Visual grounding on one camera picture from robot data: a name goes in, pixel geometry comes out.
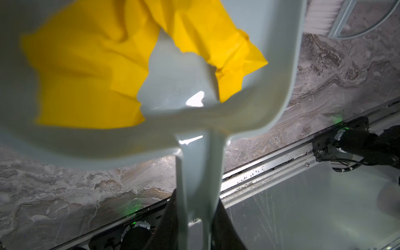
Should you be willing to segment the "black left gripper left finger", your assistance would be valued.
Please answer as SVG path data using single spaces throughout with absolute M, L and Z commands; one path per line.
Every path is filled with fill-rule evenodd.
M 177 250 L 178 226 L 177 191 L 174 190 L 159 227 L 147 242 L 144 250 Z

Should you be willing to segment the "teal hand brush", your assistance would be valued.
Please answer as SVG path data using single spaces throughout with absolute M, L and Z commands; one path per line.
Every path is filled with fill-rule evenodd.
M 363 31 L 354 34 L 342 35 L 341 32 L 352 13 L 357 1 L 318 1 L 307 2 L 303 32 L 322 35 L 329 39 L 348 40 L 363 36 L 385 22 L 400 5 L 399 1 L 392 1 L 393 5 L 375 24 Z

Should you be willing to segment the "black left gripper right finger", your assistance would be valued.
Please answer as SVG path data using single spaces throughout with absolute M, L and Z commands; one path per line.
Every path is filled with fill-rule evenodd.
M 218 202 L 211 226 L 212 250 L 246 250 L 221 200 Z

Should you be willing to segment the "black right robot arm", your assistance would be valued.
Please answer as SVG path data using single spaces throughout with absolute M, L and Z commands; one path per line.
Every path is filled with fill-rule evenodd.
M 362 157 L 349 167 L 334 168 L 336 172 L 350 172 L 362 165 L 400 168 L 399 125 L 384 130 L 380 135 L 344 127 L 334 134 L 333 147 L 342 153 Z

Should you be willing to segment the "teal dustpan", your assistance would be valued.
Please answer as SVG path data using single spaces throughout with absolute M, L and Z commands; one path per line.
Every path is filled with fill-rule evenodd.
M 203 248 L 219 200 L 223 161 L 231 141 L 268 131 L 291 98 L 299 61 L 306 1 L 223 1 L 229 16 L 268 60 L 244 78 L 244 88 L 217 103 L 217 82 L 204 59 L 181 53 L 161 33 L 150 75 L 138 98 L 144 123 L 92 130 L 45 127 L 39 79 L 19 47 L 19 36 L 65 7 L 65 1 L 1 1 L 1 144 L 46 164 L 111 169 L 177 156 L 179 248 L 188 248 L 188 225 L 203 222 Z

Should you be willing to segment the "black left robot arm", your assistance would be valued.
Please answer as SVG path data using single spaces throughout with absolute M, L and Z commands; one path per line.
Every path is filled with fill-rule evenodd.
M 177 250 L 178 249 L 178 212 L 176 191 L 170 197 L 163 214 L 163 218 L 152 233 L 143 227 L 133 227 L 123 237 L 122 250 Z M 234 226 L 219 201 L 212 226 L 211 226 L 212 250 L 245 250 L 246 246 L 238 236 Z

